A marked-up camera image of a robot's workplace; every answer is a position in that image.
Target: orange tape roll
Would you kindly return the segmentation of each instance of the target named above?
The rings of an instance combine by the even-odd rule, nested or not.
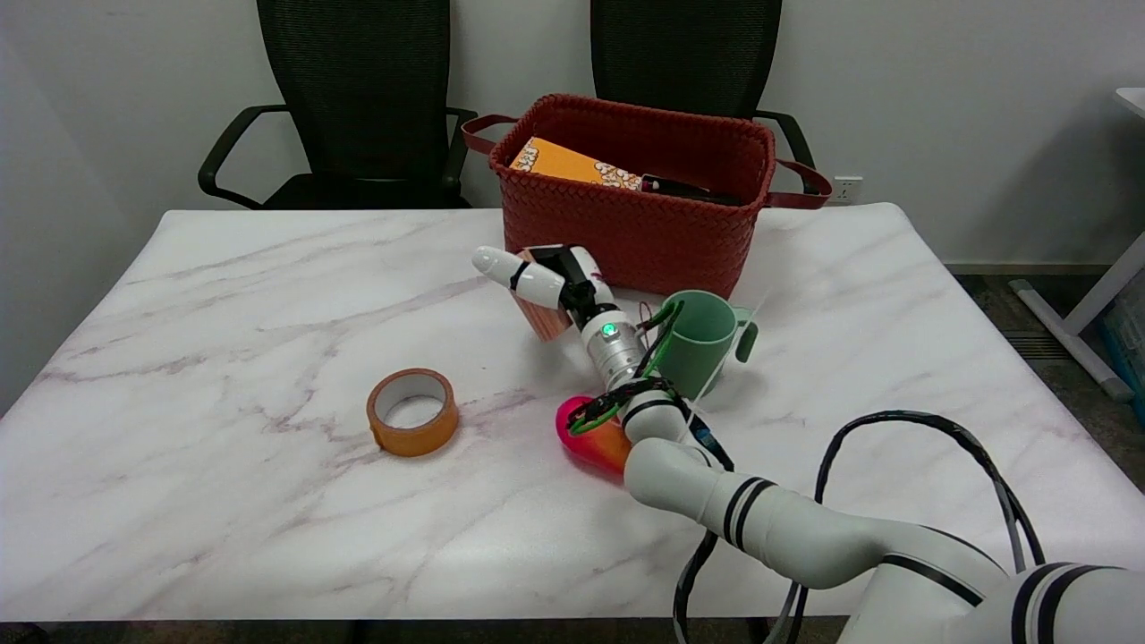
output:
[[[417,427],[392,427],[382,422],[403,400],[429,396],[441,401],[441,411]],[[365,415],[378,447],[397,456],[423,456],[449,442],[457,431],[459,413],[453,386],[429,369],[404,369],[378,383],[366,399]]]

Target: white robotic arm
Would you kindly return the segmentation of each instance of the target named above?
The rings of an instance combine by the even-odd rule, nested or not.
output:
[[[840,644],[1145,642],[1145,574],[1050,564],[1010,579],[950,535],[836,512],[708,463],[696,448],[649,439],[633,446],[624,484],[802,586],[834,588],[874,568]]]
[[[563,306],[606,391],[649,376],[637,374],[643,346],[589,252],[530,250],[544,259],[483,246],[473,264],[522,299]],[[1145,574],[1051,564],[1011,579],[953,535],[844,515],[766,479],[725,471],[693,439],[670,392],[637,393],[621,418],[633,443],[624,482],[640,503],[695,520],[806,588],[834,588],[875,571],[840,643],[1145,643]]]

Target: gray carpet floor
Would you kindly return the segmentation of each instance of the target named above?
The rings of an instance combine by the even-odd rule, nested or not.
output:
[[[1006,285],[1012,278],[960,276],[958,281],[1008,337],[1028,339],[1030,335],[1044,333],[1042,325]],[[1061,313],[1068,312],[1096,280],[1089,276],[1027,278]],[[1096,335],[1087,335],[1085,339],[1104,353]],[[1129,407],[1110,400],[1068,358],[1034,358],[1029,363],[1111,458],[1145,492],[1145,440]],[[843,618],[808,619],[799,641],[806,644],[835,642],[843,625]],[[741,620],[693,620],[690,628],[692,641],[697,644],[748,642],[747,627]],[[17,629],[9,627],[6,633],[0,626],[0,643],[16,642],[27,633]],[[349,629],[346,622],[132,622],[49,627],[50,641],[55,644],[342,644]],[[665,619],[456,621],[385,622],[376,625],[370,641],[387,644],[669,644],[674,642],[674,636]]]

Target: white table leg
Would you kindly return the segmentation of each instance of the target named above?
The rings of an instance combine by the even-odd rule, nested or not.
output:
[[[1089,327],[1089,323],[1101,314],[1101,311],[1143,267],[1145,267],[1145,233],[1137,237],[1129,250],[1121,253],[1118,261],[1101,275],[1085,297],[1081,298],[1069,315],[1066,315],[1065,330],[1072,336],[1081,333],[1082,329]]]
[[[1101,388],[1105,390],[1105,393],[1110,398],[1116,400],[1118,402],[1129,402],[1132,400],[1134,391],[1129,388],[1129,385],[1119,378],[1118,375],[1113,372],[1113,369],[1111,369],[1105,361],[1098,358],[1089,345],[1077,337],[1076,332],[1071,333],[1066,330],[1066,324],[1061,316],[1053,311],[1042,296],[1037,294],[1037,291],[1029,285],[1029,282],[1025,280],[1014,280],[1013,282],[1010,282],[1010,288],[1013,289],[1013,292],[1018,293],[1021,301],[1026,303],[1026,306],[1034,312],[1034,315],[1037,316],[1042,324],[1045,324],[1045,328],[1053,333],[1053,337],[1061,343],[1061,346],[1064,346],[1066,351],[1074,356],[1074,360],[1076,360],[1077,363],[1081,364],[1095,380],[1097,380],[1097,384],[1101,385]],[[1082,301],[1084,303],[1088,298],[1089,294],[1087,294]]]

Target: pink object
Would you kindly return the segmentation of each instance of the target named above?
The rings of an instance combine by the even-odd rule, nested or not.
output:
[[[592,400],[586,395],[577,395],[566,400],[556,408],[556,435],[569,454],[578,460],[600,468],[606,472],[624,476],[624,463],[629,460],[632,443],[624,435],[618,418],[581,435],[571,435],[568,430],[568,417],[572,410]]]

